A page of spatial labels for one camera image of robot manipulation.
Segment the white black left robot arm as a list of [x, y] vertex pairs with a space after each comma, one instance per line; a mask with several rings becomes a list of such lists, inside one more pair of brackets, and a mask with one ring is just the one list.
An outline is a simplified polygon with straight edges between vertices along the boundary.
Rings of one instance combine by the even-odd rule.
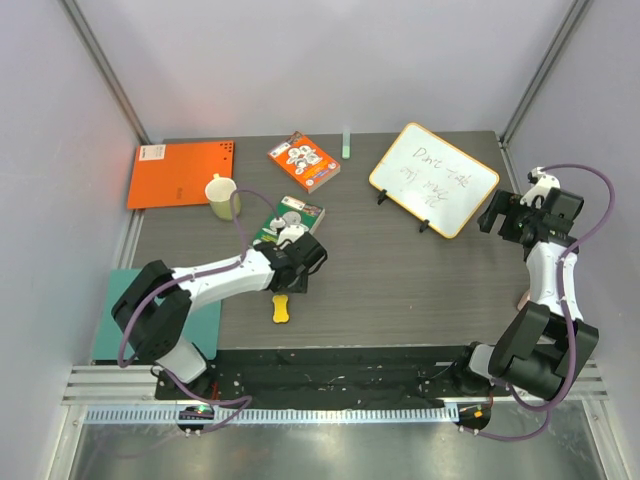
[[277, 243], [262, 242], [218, 262], [175, 269], [161, 260], [148, 263], [111, 308], [123, 334], [119, 366], [131, 363], [124, 354], [131, 347], [134, 358], [161, 366], [187, 396], [205, 397], [213, 375], [205, 355], [183, 335], [188, 317], [247, 292], [304, 293], [327, 258], [313, 235], [289, 228]]

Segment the yellow bone-shaped eraser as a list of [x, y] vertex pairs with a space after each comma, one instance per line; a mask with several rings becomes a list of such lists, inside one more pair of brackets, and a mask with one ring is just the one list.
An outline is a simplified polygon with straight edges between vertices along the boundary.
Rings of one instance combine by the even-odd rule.
[[273, 304], [272, 321], [275, 324], [286, 324], [290, 321], [288, 302], [289, 302], [289, 297], [285, 294], [277, 294], [272, 297], [272, 304]]

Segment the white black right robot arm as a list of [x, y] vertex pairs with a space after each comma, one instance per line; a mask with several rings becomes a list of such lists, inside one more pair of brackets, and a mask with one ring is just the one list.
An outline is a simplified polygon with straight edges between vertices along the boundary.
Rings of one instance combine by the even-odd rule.
[[470, 344], [465, 360], [451, 371], [457, 391], [477, 393], [491, 378], [550, 401], [575, 379], [594, 351], [599, 332], [583, 322], [577, 307], [573, 271], [579, 249], [570, 236], [584, 199], [557, 187], [521, 195], [499, 190], [478, 219], [488, 233], [497, 217], [503, 239], [523, 246], [529, 272], [529, 299], [496, 345]]

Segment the yellow framed whiteboard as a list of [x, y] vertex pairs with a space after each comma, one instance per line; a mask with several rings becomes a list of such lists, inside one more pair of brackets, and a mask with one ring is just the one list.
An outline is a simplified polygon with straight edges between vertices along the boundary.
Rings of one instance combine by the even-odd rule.
[[369, 175], [370, 185], [447, 239], [460, 233], [499, 181], [496, 171], [415, 122]]

